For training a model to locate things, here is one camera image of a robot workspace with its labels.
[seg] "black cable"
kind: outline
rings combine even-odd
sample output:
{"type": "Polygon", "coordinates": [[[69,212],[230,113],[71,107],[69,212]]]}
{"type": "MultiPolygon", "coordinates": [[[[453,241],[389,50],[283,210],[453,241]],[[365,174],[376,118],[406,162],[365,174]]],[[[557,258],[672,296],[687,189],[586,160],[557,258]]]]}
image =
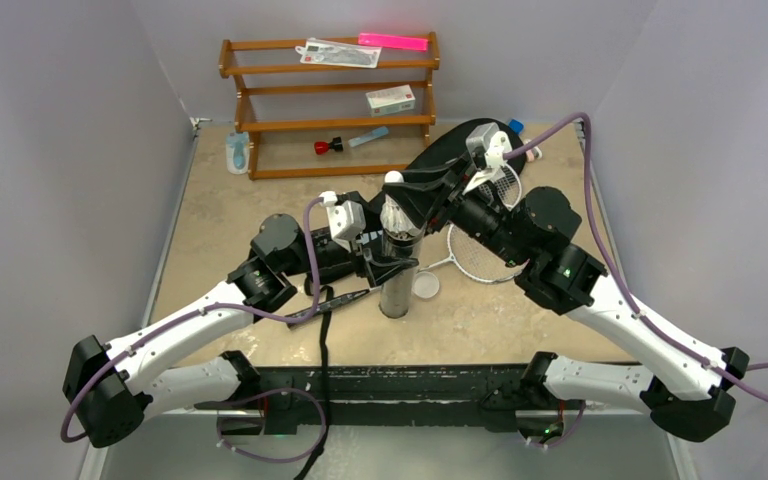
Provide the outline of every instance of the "black cable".
{"type": "MultiPolygon", "coordinates": [[[[325,301],[334,299],[334,288],[330,285],[322,287],[325,291],[325,301]]],[[[328,327],[331,326],[331,311],[327,311],[322,315],[322,324],[319,328],[319,353],[322,356],[320,385],[322,386],[322,406],[325,410],[325,434],[322,435],[322,440],[316,445],[310,456],[307,457],[304,467],[296,475],[295,480],[303,480],[310,469],[313,468],[313,464],[320,455],[325,451],[325,441],[328,440],[328,430],[331,428],[331,387],[328,383],[328,345],[326,339],[328,338],[328,327]]]]}

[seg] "metal cylinder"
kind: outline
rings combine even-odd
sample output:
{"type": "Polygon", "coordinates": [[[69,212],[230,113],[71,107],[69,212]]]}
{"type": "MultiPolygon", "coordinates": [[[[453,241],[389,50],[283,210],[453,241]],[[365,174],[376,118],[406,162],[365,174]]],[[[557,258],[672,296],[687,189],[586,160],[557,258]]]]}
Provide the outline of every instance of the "metal cylinder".
{"type": "MultiPolygon", "coordinates": [[[[382,238],[382,253],[388,257],[419,258],[419,247],[422,244],[422,232],[414,237],[392,235],[385,230],[382,238]]],[[[395,277],[384,282],[381,287],[381,300],[378,307],[381,313],[390,318],[401,318],[408,313],[413,296],[413,277],[417,267],[400,272],[395,277]]]]}

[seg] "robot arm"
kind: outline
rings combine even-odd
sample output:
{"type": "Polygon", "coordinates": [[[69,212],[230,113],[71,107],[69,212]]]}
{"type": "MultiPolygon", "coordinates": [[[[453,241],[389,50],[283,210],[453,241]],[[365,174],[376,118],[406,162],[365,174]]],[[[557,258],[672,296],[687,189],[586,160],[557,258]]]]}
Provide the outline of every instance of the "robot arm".
{"type": "MultiPolygon", "coordinates": [[[[539,352],[523,376],[522,389],[648,412],[661,428],[692,441],[727,425],[735,404],[726,393],[731,384],[661,339],[633,313],[604,265],[571,242],[581,217],[563,193],[537,187],[508,210],[497,195],[475,188],[494,177],[508,144],[493,127],[478,127],[467,140],[467,153],[445,171],[405,171],[404,182],[385,184],[385,193],[415,225],[439,231],[452,222],[508,267],[522,268],[514,281],[529,299],[595,330],[642,364],[577,362],[539,352]]],[[[743,376],[749,362],[744,352],[706,345],[637,303],[656,327],[711,359],[712,367],[743,376]]]]}
{"type": "MultiPolygon", "coordinates": [[[[567,198],[557,189],[538,187],[513,209],[504,206],[492,179],[510,147],[494,126],[476,129],[467,141],[468,151],[460,157],[434,168],[405,170],[403,181],[386,183],[384,193],[414,225],[425,226],[426,234],[454,223],[509,267],[522,268],[515,283],[537,305],[594,329],[641,362],[586,363],[538,352],[523,374],[520,393],[649,412],[661,428],[691,441],[705,440],[722,429],[734,409],[734,399],[726,392],[731,385],[636,318],[602,263],[571,243],[581,217],[567,198]],[[490,188],[477,188],[488,182],[490,188]]],[[[375,242],[361,240],[381,225],[357,192],[326,192],[323,203],[329,228],[315,231],[313,242],[325,282],[355,273],[378,286],[416,266],[414,259],[383,257],[375,242]]],[[[195,302],[106,345],[94,336],[75,345],[63,387],[70,401],[110,359],[128,354],[77,407],[92,444],[100,448],[116,443],[145,419],[171,409],[258,393],[259,375],[241,352],[225,352],[193,367],[172,366],[210,341],[260,320],[232,307],[217,308],[216,303],[274,312],[296,293],[285,275],[308,272],[298,223],[287,215],[273,215],[252,240],[249,258],[195,302]],[[201,311],[202,318],[177,324],[131,351],[140,337],[192,311],[201,311]]],[[[638,303],[671,338],[738,378],[743,376],[748,357],[742,351],[706,345],[638,303]]]]}
{"type": "MultiPolygon", "coordinates": [[[[312,234],[317,262],[325,266],[320,274],[336,271],[333,275],[339,278],[348,267],[370,286],[377,286],[416,266],[415,260],[374,252],[373,242],[363,245],[357,241],[366,228],[380,229],[380,224],[377,215],[364,214],[368,205],[356,192],[325,192],[322,198],[331,225],[312,234]]],[[[77,405],[76,415],[92,444],[101,448],[116,443],[143,421],[169,410],[259,393],[259,375],[238,351],[197,366],[173,366],[211,341],[260,320],[238,306],[278,310],[296,294],[286,275],[309,272],[310,259],[298,223],[289,215],[271,215],[252,239],[249,258],[194,302],[105,345],[95,336],[78,342],[63,385],[70,402],[112,359],[122,358],[77,405]],[[199,318],[181,321],[193,312],[199,318]],[[149,335],[154,338],[144,347],[132,347],[149,335]]]]}

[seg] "black cloth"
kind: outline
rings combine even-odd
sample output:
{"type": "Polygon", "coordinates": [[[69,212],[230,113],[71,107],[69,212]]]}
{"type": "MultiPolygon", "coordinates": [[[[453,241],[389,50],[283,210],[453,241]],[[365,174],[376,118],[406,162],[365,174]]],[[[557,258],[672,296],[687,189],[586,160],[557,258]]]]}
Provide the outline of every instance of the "black cloth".
{"type": "MultiPolygon", "coordinates": [[[[325,301],[334,299],[334,288],[330,285],[322,287],[325,291],[325,301]]],[[[325,434],[322,435],[322,440],[316,445],[316,448],[307,457],[304,467],[295,476],[294,480],[303,480],[310,469],[313,468],[313,464],[316,460],[325,452],[325,441],[328,440],[328,431],[331,429],[331,386],[328,383],[328,345],[326,340],[328,339],[328,327],[331,326],[331,310],[322,314],[322,325],[319,327],[319,353],[322,357],[321,363],[321,385],[322,385],[322,409],[325,410],[325,434]]]]}
{"type": "MultiPolygon", "coordinates": [[[[499,130],[508,134],[512,149],[517,149],[523,145],[519,135],[508,124],[492,118],[476,118],[475,120],[466,121],[441,135],[440,138],[423,150],[408,165],[407,170],[436,167],[461,156],[466,150],[466,137],[475,130],[475,127],[490,122],[495,122],[499,125],[499,130]]],[[[517,172],[517,175],[520,175],[522,174],[522,169],[525,168],[525,160],[526,156],[520,155],[510,159],[508,165],[517,172]]],[[[384,205],[384,192],[378,192],[378,195],[370,200],[369,205],[373,210],[380,212],[381,207],[384,205]]]]}

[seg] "wooden shelf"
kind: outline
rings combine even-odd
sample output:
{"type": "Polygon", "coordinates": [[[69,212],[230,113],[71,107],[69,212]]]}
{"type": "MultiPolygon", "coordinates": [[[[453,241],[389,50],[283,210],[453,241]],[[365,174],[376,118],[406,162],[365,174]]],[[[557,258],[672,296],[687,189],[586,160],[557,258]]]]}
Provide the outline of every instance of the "wooden shelf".
{"type": "Polygon", "coordinates": [[[404,117],[327,118],[284,122],[252,122],[240,125],[243,132],[275,132],[279,130],[316,130],[318,128],[389,127],[393,125],[433,125],[430,115],[404,117]]]}
{"type": "MultiPolygon", "coordinates": [[[[364,167],[333,167],[333,168],[302,168],[292,170],[257,170],[258,144],[261,132],[275,132],[285,130],[313,130],[343,127],[379,127],[395,125],[417,125],[423,136],[426,146],[430,143],[429,126],[437,121],[436,105],[434,103],[434,91],[432,85],[432,72],[440,67],[440,50],[437,45],[437,35],[434,32],[427,35],[414,35],[416,38],[428,40],[427,58],[417,60],[379,60],[377,69],[392,68],[418,68],[425,69],[423,80],[409,82],[367,82],[367,83],[337,83],[325,85],[290,85],[278,87],[246,86],[243,75],[259,75],[274,73],[304,73],[325,71],[366,70],[351,67],[339,67],[334,65],[237,65],[234,52],[255,50],[282,50],[294,49],[304,46],[306,39],[292,40],[266,40],[254,42],[232,42],[224,40],[219,52],[219,75],[222,78],[231,77],[237,88],[237,109],[234,116],[234,127],[237,132],[249,132],[251,142],[249,144],[249,178],[252,180],[261,178],[288,178],[311,177],[325,175],[361,175],[384,173],[394,168],[404,168],[404,165],[370,165],[364,167]],[[259,122],[251,103],[252,95],[288,95],[298,93],[331,93],[349,91],[374,91],[384,88],[392,88],[400,85],[410,85],[412,89],[423,90],[423,105],[421,114],[408,116],[383,116],[383,117],[358,117],[358,118],[330,118],[318,120],[293,120],[259,122]]],[[[357,44],[357,37],[336,37],[324,40],[340,43],[357,44]]]]}
{"type": "Polygon", "coordinates": [[[425,80],[413,82],[367,82],[367,83],[332,83],[327,85],[288,85],[283,87],[254,87],[249,88],[249,95],[288,95],[293,93],[331,93],[347,92],[351,90],[365,90],[372,92],[385,88],[410,85],[411,88],[422,89],[426,87],[425,80]]]}

